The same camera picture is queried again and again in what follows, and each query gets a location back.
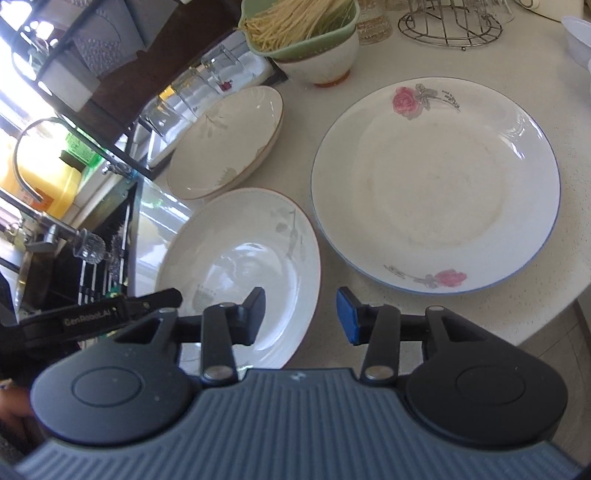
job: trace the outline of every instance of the white bowl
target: white bowl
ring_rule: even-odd
[[[277,90],[251,87],[209,108],[179,141],[168,168],[181,200],[217,196],[244,181],[265,160],[283,119]]]
[[[242,303],[265,289],[267,308],[256,341],[235,345],[240,371],[281,368],[296,351],[314,315],[320,253],[314,229],[295,202],[265,189],[220,195],[183,225],[158,272],[156,289],[183,295],[180,315],[207,306]],[[199,347],[183,345],[181,367],[199,372]]]
[[[288,77],[317,86],[333,86],[345,80],[359,51],[359,36],[353,33],[341,45],[309,59],[277,62]]]
[[[562,24],[566,29],[570,56],[587,68],[591,60],[591,23],[577,17],[563,17]]]

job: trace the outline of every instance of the pink rose design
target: pink rose design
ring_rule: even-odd
[[[435,274],[435,281],[444,287],[459,287],[468,275],[455,270],[444,270]]]
[[[394,111],[405,116],[409,120],[418,117],[423,111],[423,104],[415,98],[416,91],[409,87],[396,89],[396,95],[392,100]]]

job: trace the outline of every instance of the plate with leaf pattern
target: plate with leaf pattern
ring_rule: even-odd
[[[428,294],[479,290],[519,271],[560,204],[556,158],[535,120],[495,90],[440,77],[351,106],[318,149],[311,189],[345,260]]]
[[[320,253],[300,207],[281,193],[244,188],[227,192],[195,213],[172,241],[156,290],[183,295],[182,316],[214,304],[240,304],[255,287],[267,308],[256,341],[233,347],[240,371],[281,368],[296,351],[320,291]],[[199,373],[200,345],[183,345],[180,366]]]
[[[176,198],[212,198],[254,172],[277,141],[283,99],[277,90],[256,86],[210,107],[183,135],[167,173]]]

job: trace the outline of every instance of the rose pattern plate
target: rose pattern plate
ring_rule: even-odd
[[[537,254],[560,178],[526,111],[485,86],[431,77],[384,87],[341,115],[311,191],[320,229],[355,268],[402,290],[459,294]]]

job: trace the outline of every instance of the kitchen counter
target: kitchen counter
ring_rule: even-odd
[[[404,37],[391,14],[392,36],[363,46],[347,81],[319,89],[279,85],[284,124],[273,151],[241,186],[267,187],[295,200],[309,215],[320,244],[322,289],[314,319],[290,362],[298,367],[358,367],[362,348],[350,346],[336,318],[335,294],[348,286],[364,302],[389,303],[406,313],[442,304],[505,340],[519,344],[558,315],[591,284],[591,102],[589,73],[566,53],[561,24],[513,6],[515,20],[484,47],[427,46]],[[317,228],[310,196],[314,156],[331,124],[350,105],[385,85],[425,76],[449,76],[489,86],[520,104],[550,140],[560,167],[562,198],[554,232],[517,275],[475,293],[433,297],[408,294],[357,272]],[[146,181],[137,237],[132,293],[153,290],[168,243],[202,201],[178,202]]]

